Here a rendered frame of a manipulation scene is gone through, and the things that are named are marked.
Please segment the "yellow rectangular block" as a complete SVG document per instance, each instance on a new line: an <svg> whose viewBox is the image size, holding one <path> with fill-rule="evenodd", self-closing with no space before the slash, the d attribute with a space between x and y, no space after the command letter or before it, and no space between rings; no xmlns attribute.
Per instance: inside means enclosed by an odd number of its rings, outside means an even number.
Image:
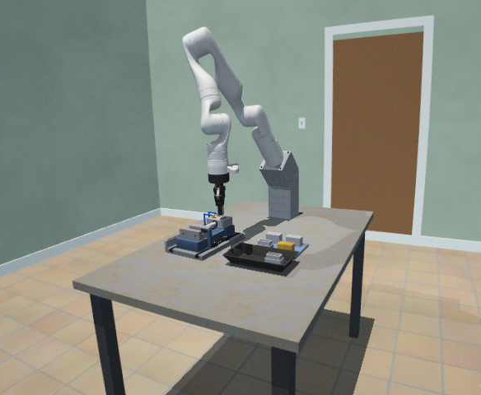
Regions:
<svg viewBox="0 0 481 395"><path fill-rule="evenodd" d="M277 249L286 249L295 251L295 243L280 241L277 243Z"/></svg>

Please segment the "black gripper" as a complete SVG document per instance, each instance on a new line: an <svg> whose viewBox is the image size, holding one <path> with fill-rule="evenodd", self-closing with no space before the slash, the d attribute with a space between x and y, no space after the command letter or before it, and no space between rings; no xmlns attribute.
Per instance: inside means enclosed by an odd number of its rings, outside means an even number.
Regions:
<svg viewBox="0 0 481 395"><path fill-rule="evenodd" d="M213 188L215 203L217 206L217 215L223 216L224 215L224 201L225 201L225 190L226 186L223 186L224 183L229 182L229 173L228 174L208 174L208 182L211 184L215 184Z"/></svg>

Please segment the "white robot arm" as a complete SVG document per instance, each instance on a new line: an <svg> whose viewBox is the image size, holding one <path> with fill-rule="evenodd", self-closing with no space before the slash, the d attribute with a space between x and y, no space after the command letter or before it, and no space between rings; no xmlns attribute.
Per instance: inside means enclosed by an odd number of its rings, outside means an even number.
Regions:
<svg viewBox="0 0 481 395"><path fill-rule="evenodd" d="M208 143L208 173L238 174L239 172L239 164L229 165L227 158L231 119L227 114L210 113L221 106L219 91L244 127L256 127L252 131L252 137L266 164L271 167L281 164L283 151L273 135L263 107L244 105L241 100L241 80L226 60L211 31L207 27L201 27L187 34L182 43L198 87L202 109L201 129L206 135L219 134L216 141ZM199 58L209 53L215 62L214 79L201 68L198 62Z"/></svg>

